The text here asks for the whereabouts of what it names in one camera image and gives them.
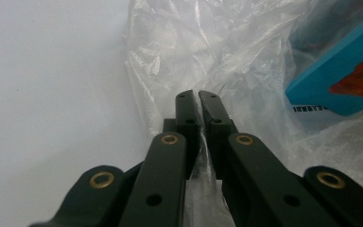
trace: barcode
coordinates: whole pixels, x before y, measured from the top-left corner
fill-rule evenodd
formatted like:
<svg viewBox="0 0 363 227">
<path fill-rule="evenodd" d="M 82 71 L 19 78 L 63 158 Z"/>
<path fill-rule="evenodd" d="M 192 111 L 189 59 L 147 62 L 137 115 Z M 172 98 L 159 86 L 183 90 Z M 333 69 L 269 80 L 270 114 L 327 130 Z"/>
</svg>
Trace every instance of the barcode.
<svg viewBox="0 0 363 227">
<path fill-rule="evenodd" d="M 328 108 L 322 106 L 295 106 L 293 107 L 295 113 L 297 112 L 318 112 L 326 111 Z"/>
</svg>

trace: white surface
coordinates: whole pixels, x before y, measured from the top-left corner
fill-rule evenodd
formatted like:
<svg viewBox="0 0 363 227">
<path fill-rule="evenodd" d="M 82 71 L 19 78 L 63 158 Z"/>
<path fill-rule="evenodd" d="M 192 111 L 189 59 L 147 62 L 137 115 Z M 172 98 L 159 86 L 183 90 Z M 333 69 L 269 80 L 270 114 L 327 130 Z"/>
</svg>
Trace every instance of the white surface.
<svg viewBox="0 0 363 227">
<path fill-rule="evenodd" d="M 53 217 L 78 177 L 142 161 L 128 1 L 0 1 L 0 226 Z"/>
</svg>

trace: clear plastic bag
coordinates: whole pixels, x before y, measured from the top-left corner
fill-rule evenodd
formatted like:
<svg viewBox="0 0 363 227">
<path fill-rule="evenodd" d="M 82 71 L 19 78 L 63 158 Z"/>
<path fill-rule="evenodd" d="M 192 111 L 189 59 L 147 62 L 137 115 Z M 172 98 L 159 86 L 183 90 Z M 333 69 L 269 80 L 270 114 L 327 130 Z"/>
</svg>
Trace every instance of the clear plastic bag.
<svg viewBox="0 0 363 227">
<path fill-rule="evenodd" d="M 239 131 L 260 137 L 292 172 L 330 166 L 363 185 L 363 113 L 295 113 L 285 98 L 296 71 L 289 35 L 314 2 L 130 1 L 127 67 L 150 138 L 174 117 L 178 93 L 206 90 L 219 94 Z M 202 143 L 185 226 L 233 226 Z"/>
<path fill-rule="evenodd" d="M 363 0 L 311 1 L 289 40 L 299 75 L 363 22 Z"/>
</svg>

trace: black plastic part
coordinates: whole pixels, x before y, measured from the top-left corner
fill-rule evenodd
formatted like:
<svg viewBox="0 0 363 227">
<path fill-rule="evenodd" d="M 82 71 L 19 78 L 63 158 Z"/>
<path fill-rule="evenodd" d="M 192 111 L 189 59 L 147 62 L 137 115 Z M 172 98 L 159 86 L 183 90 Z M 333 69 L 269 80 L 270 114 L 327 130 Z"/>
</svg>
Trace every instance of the black plastic part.
<svg viewBox="0 0 363 227">
<path fill-rule="evenodd" d="M 200 91 L 202 113 L 208 149 L 211 153 L 216 178 L 223 179 L 225 152 L 229 135 L 233 132 L 233 123 L 226 112 L 219 96 Z"/>
<path fill-rule="evenodd" d="M 120 189 L 117 193 L 117 198 L 114 202 L 114 207 L 110 212 L 112 221 L 108 224 L 111 224 L 112 227 L 117 226 L 120 219 L 122 218 L 123 211 L 126 207 L 126 204 L 128 203 L 131 190 L 134 187 L 134 183 L 138 177 L 142 165 L 143 163 L 140 163 L 123 174 L 123 179 Z"/>
<path fill-rule="evenodd" d="M 184 206 L 186 141 L 155 136 L 131 191 L 119 227 L 180 227 Z"/>
<path fill-rule="evenodd" d="M 162 132 L 176 131 L 176 119 L 164 119 Z"/>
<path fill-rule="evenodd" d="M 223 190 L 237 227 L 339 226 L 261 140 L 236 133 L 229 143 Z"/>
<path fill-rule="evenodd" d="M 325 166 L 308 168 L 303 182 L 342 226 L 363 226 L 363 188 L 358 183 Z"/>
<path fill-rule="evenodd" d="M 111 173 L 113 175 L 112 183 L 102 188 L 92 187 L 90 180 L 95 174 L 101 172 Z M 88 170 L 81 175 L 76 184 L 70 189 L 57 214 L 48 222 L 36 223 L 31 227 L 101 227 L 115 225 L 117 218 L 120 217 L 111 214 L 121 215 L 123 210 L 122 200 L 119 200 L 124 197 L 119 193 L 122 188 L 123 178 L 124 173 L 116 167 L 99 166 Z M 107 180 L 104 177 L 101 180 L 96 178 L 96 181 Z"/>
<path fill-rule="evenodd" d="M 176 132 L 187 140 L 186 179 L 189 179 L 199 155 L 199 120 L 192 90 L 176 96 Z"/>
</svg>

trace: blue object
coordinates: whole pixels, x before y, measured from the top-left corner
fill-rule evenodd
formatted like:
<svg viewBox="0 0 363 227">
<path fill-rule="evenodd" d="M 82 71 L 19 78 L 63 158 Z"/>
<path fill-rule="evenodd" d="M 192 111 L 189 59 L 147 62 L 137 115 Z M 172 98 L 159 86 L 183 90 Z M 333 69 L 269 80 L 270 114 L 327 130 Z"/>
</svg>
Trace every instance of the blue object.
<svg viewBox="0 0 363 227">
<path fill-rule="evenodd" d="M 340 114 L 363 110 L 363 97 L 329 92 L 363 62 L 363 23 L 296 77 L 285 94 L 292 105 L 320 105 Z"/>
</svg>

